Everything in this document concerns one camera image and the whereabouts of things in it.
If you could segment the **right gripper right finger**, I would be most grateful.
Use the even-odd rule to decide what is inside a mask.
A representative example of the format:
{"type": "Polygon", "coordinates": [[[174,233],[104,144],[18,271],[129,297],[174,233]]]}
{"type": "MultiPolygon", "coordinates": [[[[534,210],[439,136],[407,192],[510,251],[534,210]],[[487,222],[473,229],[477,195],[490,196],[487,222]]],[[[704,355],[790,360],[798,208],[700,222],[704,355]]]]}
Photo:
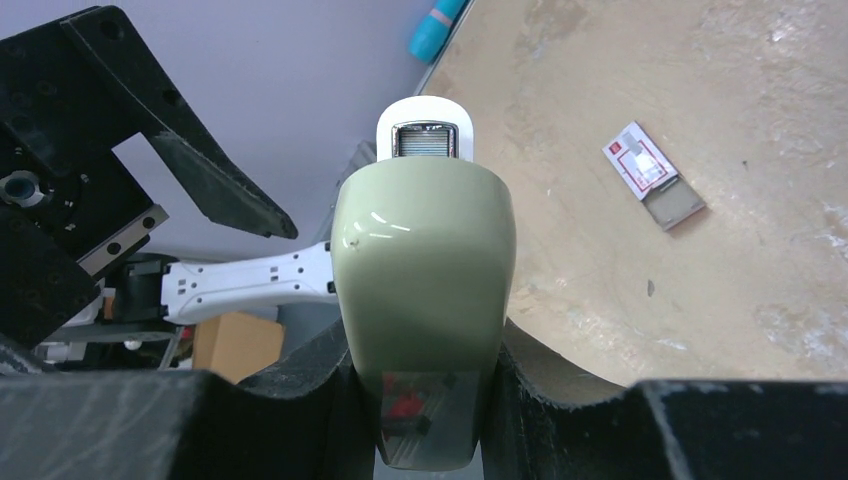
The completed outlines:
{"type": "Polygon", "coordinates": [[[513,323],[481,437],[488,479],[843,479],[843,382],[621,387],[513,323]]]}

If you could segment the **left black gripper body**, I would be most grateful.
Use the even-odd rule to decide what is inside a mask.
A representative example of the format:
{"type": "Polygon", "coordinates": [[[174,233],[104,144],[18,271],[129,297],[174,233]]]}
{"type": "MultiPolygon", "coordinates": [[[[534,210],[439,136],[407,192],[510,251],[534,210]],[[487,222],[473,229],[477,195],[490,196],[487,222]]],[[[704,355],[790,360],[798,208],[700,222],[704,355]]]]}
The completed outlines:
{"type": "Polygon", "coordinates": [[[98,281],[166,219],[114,148],[158,131],[140,115],[36,128],[1,118],[1,333],[33,348],[100,295],[98,281]]]}

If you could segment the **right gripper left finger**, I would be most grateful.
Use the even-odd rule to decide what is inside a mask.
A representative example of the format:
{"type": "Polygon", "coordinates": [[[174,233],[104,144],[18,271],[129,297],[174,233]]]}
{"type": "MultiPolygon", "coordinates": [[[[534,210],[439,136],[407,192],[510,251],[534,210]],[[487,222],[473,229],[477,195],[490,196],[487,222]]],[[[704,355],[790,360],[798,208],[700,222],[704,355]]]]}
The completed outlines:
{"type": "Polygon", "coordinates": [[[1,381],[5,479],[369,479],[341,323],[239,383],[203,370],[1,381]]]}

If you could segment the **green stapler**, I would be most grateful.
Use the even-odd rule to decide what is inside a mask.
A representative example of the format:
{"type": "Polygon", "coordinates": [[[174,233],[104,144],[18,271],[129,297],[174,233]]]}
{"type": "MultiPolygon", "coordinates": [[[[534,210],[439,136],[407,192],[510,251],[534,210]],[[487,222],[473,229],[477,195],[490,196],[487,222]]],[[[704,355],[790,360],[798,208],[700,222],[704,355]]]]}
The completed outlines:
{"type": "Polygon", "coordinates": [[[349,353],[383,462],[470,463],[489,403],[514,278],[511,193],[474,160],[453,100],[412,96],[376,127],[376,159],[342,184],[331,233],[349,353]],[[451,155],[398,155],[402,129],[448,129],[451,155]]]}

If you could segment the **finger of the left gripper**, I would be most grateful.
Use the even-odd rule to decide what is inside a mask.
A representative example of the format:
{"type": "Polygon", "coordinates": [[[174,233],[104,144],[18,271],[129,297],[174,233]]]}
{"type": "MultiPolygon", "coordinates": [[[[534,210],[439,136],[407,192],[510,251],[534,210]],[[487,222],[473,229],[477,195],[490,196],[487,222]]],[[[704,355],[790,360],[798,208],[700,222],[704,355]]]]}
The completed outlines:
{"type": "Polygon", "coordinates": [[[210,221],[262,237],[298,235],[117,6],[88,7],[2,40],[1,127],[55,177],[142,134],[210,221]]]}

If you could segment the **strip of staples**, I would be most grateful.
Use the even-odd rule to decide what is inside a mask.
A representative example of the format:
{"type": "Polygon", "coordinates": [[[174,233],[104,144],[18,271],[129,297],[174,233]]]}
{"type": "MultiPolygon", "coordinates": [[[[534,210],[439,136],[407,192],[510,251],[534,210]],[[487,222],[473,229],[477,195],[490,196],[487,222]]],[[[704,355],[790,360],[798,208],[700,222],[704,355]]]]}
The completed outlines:
{"type": "Polygon", "coordinates": [[[398,155],[438,156],[451,155],[452,133],[448,129],[402,129],[398,136],[398,155]]]}

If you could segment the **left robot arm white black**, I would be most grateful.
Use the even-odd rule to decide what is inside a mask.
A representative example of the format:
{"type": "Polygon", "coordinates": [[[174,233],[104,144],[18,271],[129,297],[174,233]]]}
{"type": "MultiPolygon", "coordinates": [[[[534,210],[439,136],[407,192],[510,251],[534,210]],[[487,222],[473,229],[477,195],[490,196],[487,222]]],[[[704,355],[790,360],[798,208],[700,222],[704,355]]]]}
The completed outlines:
{"type": "Polygon", "coordinates": [[[291,218],[224,153],[126,14],[94,6],[1,43],[1,335],[32,348],[118,289],[119,319],[193,325],[332,302],[329,246],[197,264],[139,262],[167,213],[115,148],[143,136],[211,222],[293,239],[291,218]]]}

